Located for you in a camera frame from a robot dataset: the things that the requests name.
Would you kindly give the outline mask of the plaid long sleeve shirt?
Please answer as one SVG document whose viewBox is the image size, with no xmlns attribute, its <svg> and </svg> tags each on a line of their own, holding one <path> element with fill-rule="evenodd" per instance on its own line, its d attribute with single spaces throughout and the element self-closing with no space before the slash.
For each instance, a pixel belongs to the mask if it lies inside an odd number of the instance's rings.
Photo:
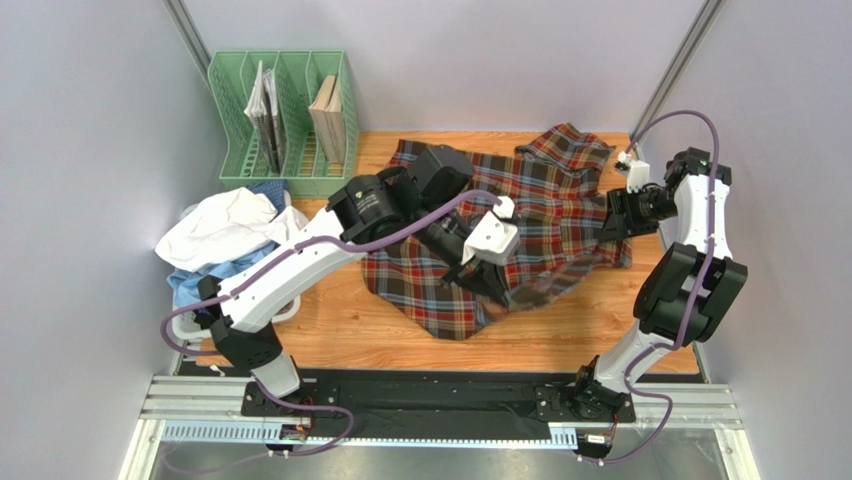
<svg viewBox="0 0 852 480">
<path fill-rule="evenodd" d="M 563 123 L 510 156 L 465 154 L 474 167 L 471 188 L 515 203 L 520 244 L 500 270 L 509 306 L 444 283 L 447 263 L 413 237 L 363 260 L 368 291 L 433 337 L 462 341 L 514 313 L 551 304 L 595 269 L 631 267 L 630 241 L 597 238 L 606 217 L 599 182 L 614 150 Z"/>
</svg>

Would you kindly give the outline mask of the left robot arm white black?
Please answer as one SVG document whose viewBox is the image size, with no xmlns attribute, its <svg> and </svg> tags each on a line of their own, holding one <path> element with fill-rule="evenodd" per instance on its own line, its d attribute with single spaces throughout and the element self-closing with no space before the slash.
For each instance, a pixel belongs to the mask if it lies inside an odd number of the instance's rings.
<svg viewBox="0 0 852 480">
<path fill-rule="evenodd" d="M 519 243 L 515 203 L 470 189 L 473 164 L 444 145 L 407 166 L 351 178 L 307 225 L 249 269 L 207 276 L 195 310 L 216 351 L 283 399 L 302 385 L 273 317 L 304 291 L 367 254 L 417 239 L 449 267 L 443 281 L 505 306 L 500 267 Z"/>
</svg>

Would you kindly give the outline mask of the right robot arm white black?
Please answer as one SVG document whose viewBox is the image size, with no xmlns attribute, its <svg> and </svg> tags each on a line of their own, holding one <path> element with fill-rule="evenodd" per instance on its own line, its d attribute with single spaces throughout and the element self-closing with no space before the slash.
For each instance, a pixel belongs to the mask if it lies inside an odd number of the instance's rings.
<svg viewBox="0 0 852 480">
<path fill-rule="evenodd" d="M 631 398 L 633 381 L 667 354 L 707 341 L 744 287 L 748 269 L 727 244 L 725 203 L 733 176 L 708 152 L 688 148 L 666 165 L 661 185 L 648 163 L 622 152 L 617 170 L 627 180 L 606 198 L 598 238 L 626 240 L 677 222 L 676 238 L 646 279 L 633 307 L 634 324 L 608 352 L 576 376 L 570 404 L 587 419 L 615 415 Z"/>
</svg>

